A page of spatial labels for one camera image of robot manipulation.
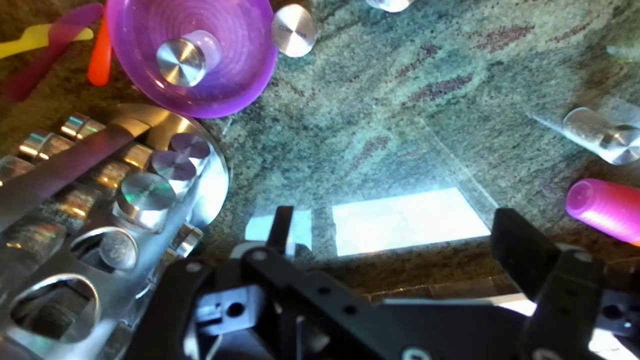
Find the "bolt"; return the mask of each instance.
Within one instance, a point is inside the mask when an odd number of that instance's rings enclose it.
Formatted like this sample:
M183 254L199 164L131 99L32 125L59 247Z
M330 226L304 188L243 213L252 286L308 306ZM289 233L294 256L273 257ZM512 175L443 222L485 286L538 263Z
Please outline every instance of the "bolt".
M431 360L431 356L419 347L408 347L402 351L402 360Z
M575 258L580 261L584 261L585 263L590 263L593 260L593 256L591 256L591 254L589 254L588 252L584 252L584 251L577 251L576 253L573 254L573 256L575 256Z
M257 261L262 261L267 258L267 252L264 250L256 250L251 254L251 258Z
M202 264L200 264L197 261L194 261L192 263L188 263L187 264L187 271L188 272L199 272L202 269Z
M560 355L547 348L537 348L531 357L533 360L563 360Z

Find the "metal rod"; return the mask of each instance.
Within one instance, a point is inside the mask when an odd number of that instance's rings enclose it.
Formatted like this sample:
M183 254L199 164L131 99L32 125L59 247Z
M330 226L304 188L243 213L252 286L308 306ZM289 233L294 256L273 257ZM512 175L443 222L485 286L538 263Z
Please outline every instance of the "metal rod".
M36 209L44 200L143 132L134 133L131 127L110 124L104 130L87 136L75 146L39 164L32 171L7 181L0 187L0 231Z

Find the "circular hole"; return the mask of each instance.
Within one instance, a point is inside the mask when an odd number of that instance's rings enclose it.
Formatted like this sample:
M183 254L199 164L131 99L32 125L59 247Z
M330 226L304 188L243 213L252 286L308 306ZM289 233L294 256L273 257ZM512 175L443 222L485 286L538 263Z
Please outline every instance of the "circular hole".
M602 314L609 320L618 320L624 315L621 306L616 304L603 307Z
M347 306L345 306L345 307L344 307L344 309L342 309L342 310L343 310L346 314L349 314L349 315L353 315L353 314L355 314L355 313L357 313L357 312L358 312L358 309L356 309L356 307L355 307L355 306L353 306L353 305L347 305Z
M244 305L240 304L239 302L235 302L229 305L229 307L227 308L227 315L230 318L237 318L238 316L242 315L242 313L244 313Z

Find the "purple bowl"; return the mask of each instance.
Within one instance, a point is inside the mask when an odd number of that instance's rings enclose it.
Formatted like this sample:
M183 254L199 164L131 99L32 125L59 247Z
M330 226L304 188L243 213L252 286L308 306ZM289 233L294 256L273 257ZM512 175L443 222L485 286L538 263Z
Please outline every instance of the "purple bowl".
M264 91L275 68L269 0L109 0L111 43L127 75L159 105L192 117L236 113ZM194 87L175 86L160 74L158 47L205 30L220 42L222 60Z

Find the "pink foam tube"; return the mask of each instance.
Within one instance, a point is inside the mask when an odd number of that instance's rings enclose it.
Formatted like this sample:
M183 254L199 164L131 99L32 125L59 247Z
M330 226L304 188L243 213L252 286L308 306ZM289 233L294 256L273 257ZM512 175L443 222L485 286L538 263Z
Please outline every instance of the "pink foam tube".
M566 210L605 234L640 246L640 189L583 179L569 190Z

